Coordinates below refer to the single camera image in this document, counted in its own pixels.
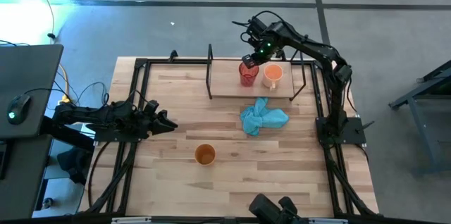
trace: blue towel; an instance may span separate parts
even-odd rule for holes
[[[281,128],[288,122],[288,116],[281,109],[267,109],[268,98],[259,97],[255,106],[247,107],[240,115],[242,129],[252,136],[259,135],[259,128]]]

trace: wooden board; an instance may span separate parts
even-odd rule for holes
[[[293,97],[293,79],[290,62],[272,61],[283,69],[283,77],[275,90],[270,91],[263,85],[263,69],[260,66],[259,74],[251,87],[243,87],[240,83],[238,67],[241,61],[214,59],[211,62],[211,95],[214,97]]]
[[[135,58],[118,58],[110,101],[127,98],[134,64]],[[291,197],[302,216],[331,217],[326,166],[314,125],[316,104],[310,69],[306,68],[307,86],[293,102],[268,102],[269,108],[283,109],[290,121],[282,129],[261,129],[258,137],[246,135],[239,118],[255,98],[209,100],[205,70],[205,65],[152,66],[146,98],[157,100],[179,128],[150,137],[138,146],[127,215],[252,216],[247,210],[250,202],[258,193],[264,193],[275,203],[283,196]],[[293,66],[292,71],[294,86],[300,87],[301,67]],[[347,103],[345,110],[353,115]],[[194,161],[194,150],[203,143],[216,148],[212,166],[200,166]],[[94,200],[111,180],[117,148],[118,144],[111,143],[99,158],[92,179]],[[343,152],[351,185],[377,212],[365,155],[350,145],[343,146]],[[86,189],[79,211],[88,207]],[[340,185],[338,191],[344,210]],[[121,193],[120,184],[115,208]]]

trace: black mouse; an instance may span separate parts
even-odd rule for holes
[[[27,94],[21,94],[9,103],[8,106],[8,122],[12,125],[21,124],[28,114],[28,108],[30,107],[31,96]]]

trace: cup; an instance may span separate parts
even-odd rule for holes
[[[196,148],[194,157],[196,158],[198,164],[207,166],[214,162],[214,159],[216,158],[216,151],[210,144],[202,144]]]
[[[241,85],[244,87],[251,87],[254,84],[255,78],[259,74],[259,67],[254,66],[252,68],[247,68],[244,63],[241,63],[238,67],[238,72],[240,72]]]
[[[269,90],[274,90],[283,76],[283,69],[275,64],[270,63],[263,69],[263,84],[269,87]]]

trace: concrete floor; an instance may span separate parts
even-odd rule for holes
[[[315,3],[315,0],[127,1]],[[451,4],[451,0],[323,2]],[[61,63],[78,92],[94,81],[109,85],[118,56],[168,56],[173,49],[177,49],[181,56],[205,56],[208,43],[212,43],[215,56],[248,54],[250,47],[239,38],[242,29],[230,22],[246,21],[266,9],[283,16],[302,34],[321,41],[315,8],[53,5],[55,33],[58,34],[58,42],[65,47]],[[415,87],[417,77],[450,59],[450,11],[437,11],[434,7],[419,9],[326,9],[325,16],[331,44],[353,65],[352,91],[356,108],[364,121],[376,120],[366,131],[366,138],[371,176],[381,213],[390,217],[449,223],[451,216],[446,206],[451,200],[451,174],[420,178],[412,175],[412,169],[427,164],[424,146],[408,108],[402,107],[394,112],[387,106],[390,101]],[[43,1],[0,0],[0,19],[0,39],[30,44],[48,43],[45,34],[50,31],[51,18]],[[264,19],[275,20],[267,15]],[[100,105],[100,94],[100,87],[87,91],[82,105]],[[60,98],[59,94],[52,94],[49,106],[53,107]]]

